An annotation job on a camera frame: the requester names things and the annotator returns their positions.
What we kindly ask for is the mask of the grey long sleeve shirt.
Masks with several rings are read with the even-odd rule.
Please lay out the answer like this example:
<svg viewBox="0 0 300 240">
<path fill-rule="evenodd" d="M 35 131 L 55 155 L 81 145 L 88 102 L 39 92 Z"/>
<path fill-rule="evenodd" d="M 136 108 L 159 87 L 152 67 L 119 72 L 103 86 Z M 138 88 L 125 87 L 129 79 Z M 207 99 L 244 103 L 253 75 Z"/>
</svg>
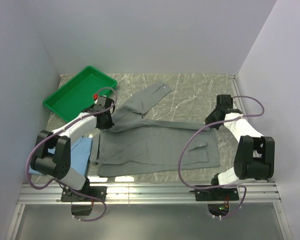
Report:
<svg viewBox="0 0 300 240">
<path fill-rule="evenodd" d="M 90 162 L 101 177 L 176 171 L 182 151 L 183 170 L 220 166 L 218 140 L 206 128 L 187 144 L 201 123 L 144 118 L 171 88 L 156 82 L 135 94 L 112 114 L 114 126 L 92 139 Z"/>
</svg>

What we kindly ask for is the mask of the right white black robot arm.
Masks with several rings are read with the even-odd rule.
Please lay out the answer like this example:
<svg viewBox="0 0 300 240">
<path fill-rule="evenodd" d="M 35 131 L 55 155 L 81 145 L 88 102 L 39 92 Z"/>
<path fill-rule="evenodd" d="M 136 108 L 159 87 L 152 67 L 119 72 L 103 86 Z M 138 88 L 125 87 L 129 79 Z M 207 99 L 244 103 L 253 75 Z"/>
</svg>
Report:
<svg viewBox="0 0 300 240">
<path fill-rule="evenodd" d="M 217 106 L 205 123 L 216 130 L 220 126 L 226 127 L 238 142 L 233 167 L 211 180 L 210 194 L 214 199 L 223 199 L 228 194 L 228 185 L 239 186 L 273 177 L 275 140 L 255 130 L 240 110 Z"/>
</svg>

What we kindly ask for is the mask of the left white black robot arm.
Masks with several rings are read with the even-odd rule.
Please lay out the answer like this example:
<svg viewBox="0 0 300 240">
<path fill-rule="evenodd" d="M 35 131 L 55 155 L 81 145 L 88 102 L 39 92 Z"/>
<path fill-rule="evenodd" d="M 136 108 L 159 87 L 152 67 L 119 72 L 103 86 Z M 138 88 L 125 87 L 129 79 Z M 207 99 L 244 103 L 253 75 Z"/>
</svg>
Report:
<svg viewBox="0 0 300 240">
<path fill-rule="evenodd" d="M 79 201 L 86 201 L 91 195 L 87 186 L 87 178 L 71 167 L 71 147 L 79 138 L 93 129 L 110 129 L 113 126 L 111 111 L 81 112 L 74 120 L 53 131 L 41 131 L 30 152 L 25 166 L 26 179 L 32 188 L 42 190 L 31 182 L 29 169 L 52 177 L 73 190 L 73 195 Z"/>
</svg>

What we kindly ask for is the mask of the green plastic tray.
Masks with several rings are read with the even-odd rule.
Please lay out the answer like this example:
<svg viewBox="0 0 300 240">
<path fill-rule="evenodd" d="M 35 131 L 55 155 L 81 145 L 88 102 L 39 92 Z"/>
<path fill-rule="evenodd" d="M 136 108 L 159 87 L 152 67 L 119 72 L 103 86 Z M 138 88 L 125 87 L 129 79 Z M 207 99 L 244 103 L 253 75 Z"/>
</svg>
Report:
<svg viewBox="0 0 300 240">
<path fill-rule="evenodd" d="M 87 66 L 46 98 L 43 105 L 68 123 L 94 103 L 93 95 L 100 89 L 116 89 L 117 84 L 112 77 Z"/>
</svg>

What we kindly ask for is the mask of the folded light blue shirt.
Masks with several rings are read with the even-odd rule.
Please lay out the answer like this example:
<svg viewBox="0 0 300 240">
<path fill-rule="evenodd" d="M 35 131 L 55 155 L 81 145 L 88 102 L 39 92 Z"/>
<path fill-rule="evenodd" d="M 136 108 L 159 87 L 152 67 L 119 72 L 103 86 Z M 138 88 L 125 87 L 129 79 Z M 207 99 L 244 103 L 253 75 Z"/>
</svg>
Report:
<svg viewBox="0 0 300 240">
<path fill-rule="evenodd" d="M 81 137 L 71 146 L 71 167 L 83 176 L 87 175 L 92 143 L 92 138 Z"/>
</svg>

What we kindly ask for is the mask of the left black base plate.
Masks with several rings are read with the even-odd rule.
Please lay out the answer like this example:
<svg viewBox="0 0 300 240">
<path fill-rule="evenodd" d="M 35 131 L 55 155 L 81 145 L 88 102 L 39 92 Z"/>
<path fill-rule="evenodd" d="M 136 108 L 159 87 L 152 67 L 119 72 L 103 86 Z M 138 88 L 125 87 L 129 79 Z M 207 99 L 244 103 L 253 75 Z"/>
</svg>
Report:
<svg viewBox="0 0 300 240">
<path fill-rule="evenodd" d="M 106 195 L 106 186 L 87 186 L 83 190 L 72 190 L 64 187 L 60 201 L 64 203 L 89 202 L 95 198 L 105 201 Z"/>
</svg>

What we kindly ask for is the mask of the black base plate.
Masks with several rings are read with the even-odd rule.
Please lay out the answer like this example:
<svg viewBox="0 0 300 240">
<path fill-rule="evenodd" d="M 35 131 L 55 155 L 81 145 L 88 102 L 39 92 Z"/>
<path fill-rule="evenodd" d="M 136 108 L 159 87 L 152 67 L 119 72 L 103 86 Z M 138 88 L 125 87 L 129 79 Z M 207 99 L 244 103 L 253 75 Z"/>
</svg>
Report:
<svg viewBox="0 0 300 240">
<path fill-rule="evenodd" d="M 64 203 L 89 202 L 95 198 L 105 201 L 106 195 L 106 186 L 87 186 L 83 190 L 72 190 L 64 187 L 60 201 Z"/>
<path fill-rule="evenodd" d="M 239 191 L 236 185 L 211 188 L 210 185 L 195 185 L 190 193 L 194 193 L 197 202 L 238 201 Z"/>
</svg>

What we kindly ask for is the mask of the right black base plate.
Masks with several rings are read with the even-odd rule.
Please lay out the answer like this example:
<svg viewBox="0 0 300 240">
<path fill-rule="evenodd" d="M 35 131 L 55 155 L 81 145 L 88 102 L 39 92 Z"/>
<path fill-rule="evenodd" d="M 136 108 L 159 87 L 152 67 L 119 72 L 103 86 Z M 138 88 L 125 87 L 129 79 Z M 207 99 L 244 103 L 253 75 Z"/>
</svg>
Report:
<svg viewBox="0 0 300 240">
<path fill-rule="evenodd" d="M 194 193 L 197 202 L 238 201 L 239 191 L 236 185 L 211 188 L 210 185 L 195 185 L 190 193 Z"/>
</svg>

